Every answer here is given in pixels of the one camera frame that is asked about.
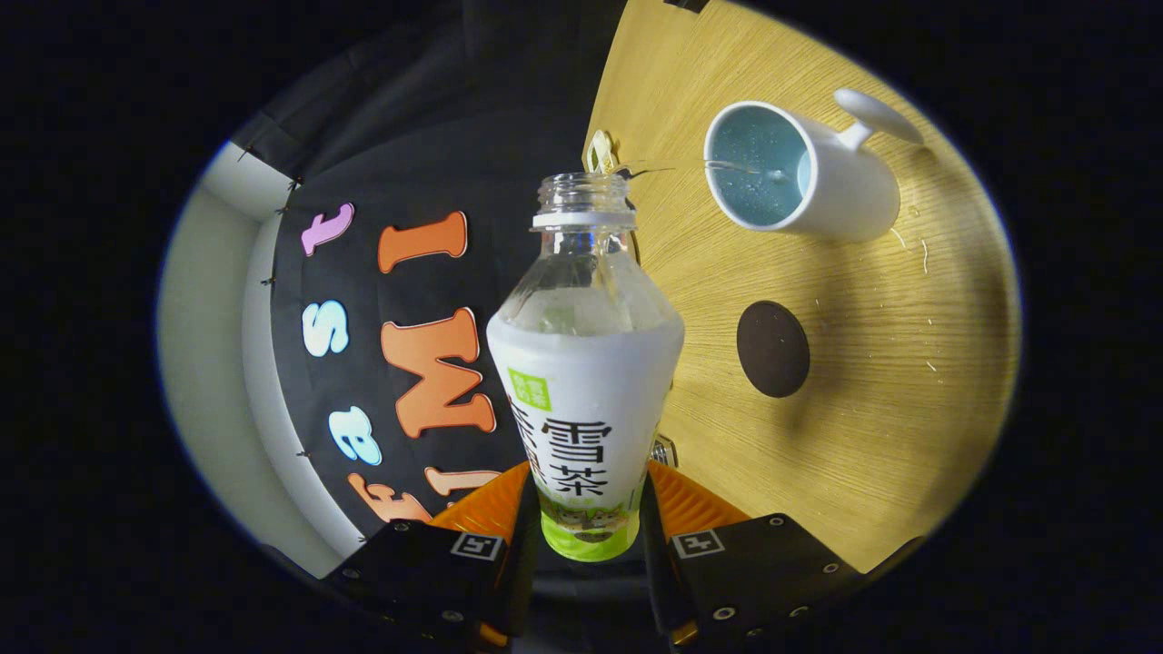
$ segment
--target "bottle neck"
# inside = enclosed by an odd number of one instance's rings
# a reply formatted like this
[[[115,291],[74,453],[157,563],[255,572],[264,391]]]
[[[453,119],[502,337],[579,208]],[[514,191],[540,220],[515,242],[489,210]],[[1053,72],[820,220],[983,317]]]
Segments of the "bottle neck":
[[[569,172],[547,177],[537,190],[535,230],[623,232],[634,229],[629,186],[618,175]]]
[[[541,233],[541,256],[608,256],[630,251],[630,232],[626,228],[554,230]]]

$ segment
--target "green label logo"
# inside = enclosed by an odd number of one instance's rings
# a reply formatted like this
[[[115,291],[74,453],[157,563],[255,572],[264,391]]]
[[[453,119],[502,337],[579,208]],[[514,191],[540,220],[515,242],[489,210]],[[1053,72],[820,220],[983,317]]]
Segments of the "green label logo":
[[[552,411],[549,404],[549,386],[541,377],[525,375],[509,368],[509,379],[513,381],[513,394],[516,399],[542,411]]]

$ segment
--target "orange letter m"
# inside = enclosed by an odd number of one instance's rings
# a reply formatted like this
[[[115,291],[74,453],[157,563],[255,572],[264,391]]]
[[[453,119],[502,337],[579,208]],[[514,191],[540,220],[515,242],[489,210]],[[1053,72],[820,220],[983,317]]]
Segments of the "orange letter m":
[[[395,417],[408,438],[431,427],[475,426],[483,432],[497,428],[488,397],[476,393],[468,404],[451,404],[484,379],[476,370],[440,361],[456,357],[471,363],[480,354],[477,321],[466,307],[452,318],[414,327],[387,322],[379,333],[384,358],[392,365],[421,377],[395,401]]]

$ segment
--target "mug handle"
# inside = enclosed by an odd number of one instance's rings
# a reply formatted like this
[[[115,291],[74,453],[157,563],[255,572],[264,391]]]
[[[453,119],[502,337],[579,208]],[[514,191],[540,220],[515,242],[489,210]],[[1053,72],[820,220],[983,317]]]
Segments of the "mug handle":
[[[855,152],[877,131],[892,134],[909,143],[925,143],[925,137],[908,119],[880,100],[851,88],[837,88],[833,97],[840,108],[856,119],[840,134],[840,142],[849,150]]]

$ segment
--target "blue liquid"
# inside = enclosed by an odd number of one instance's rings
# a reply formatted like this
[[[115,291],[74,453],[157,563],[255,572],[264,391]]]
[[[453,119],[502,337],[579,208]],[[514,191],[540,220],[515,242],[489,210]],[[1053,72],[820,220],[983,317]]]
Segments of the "blue liquid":
[[[783,116],[743,107],[723,120],[711,158],[768,171],[712,170],[723,204],[745,222],[775,225],[795,211],[811,179],[811,157],[799,131]]]

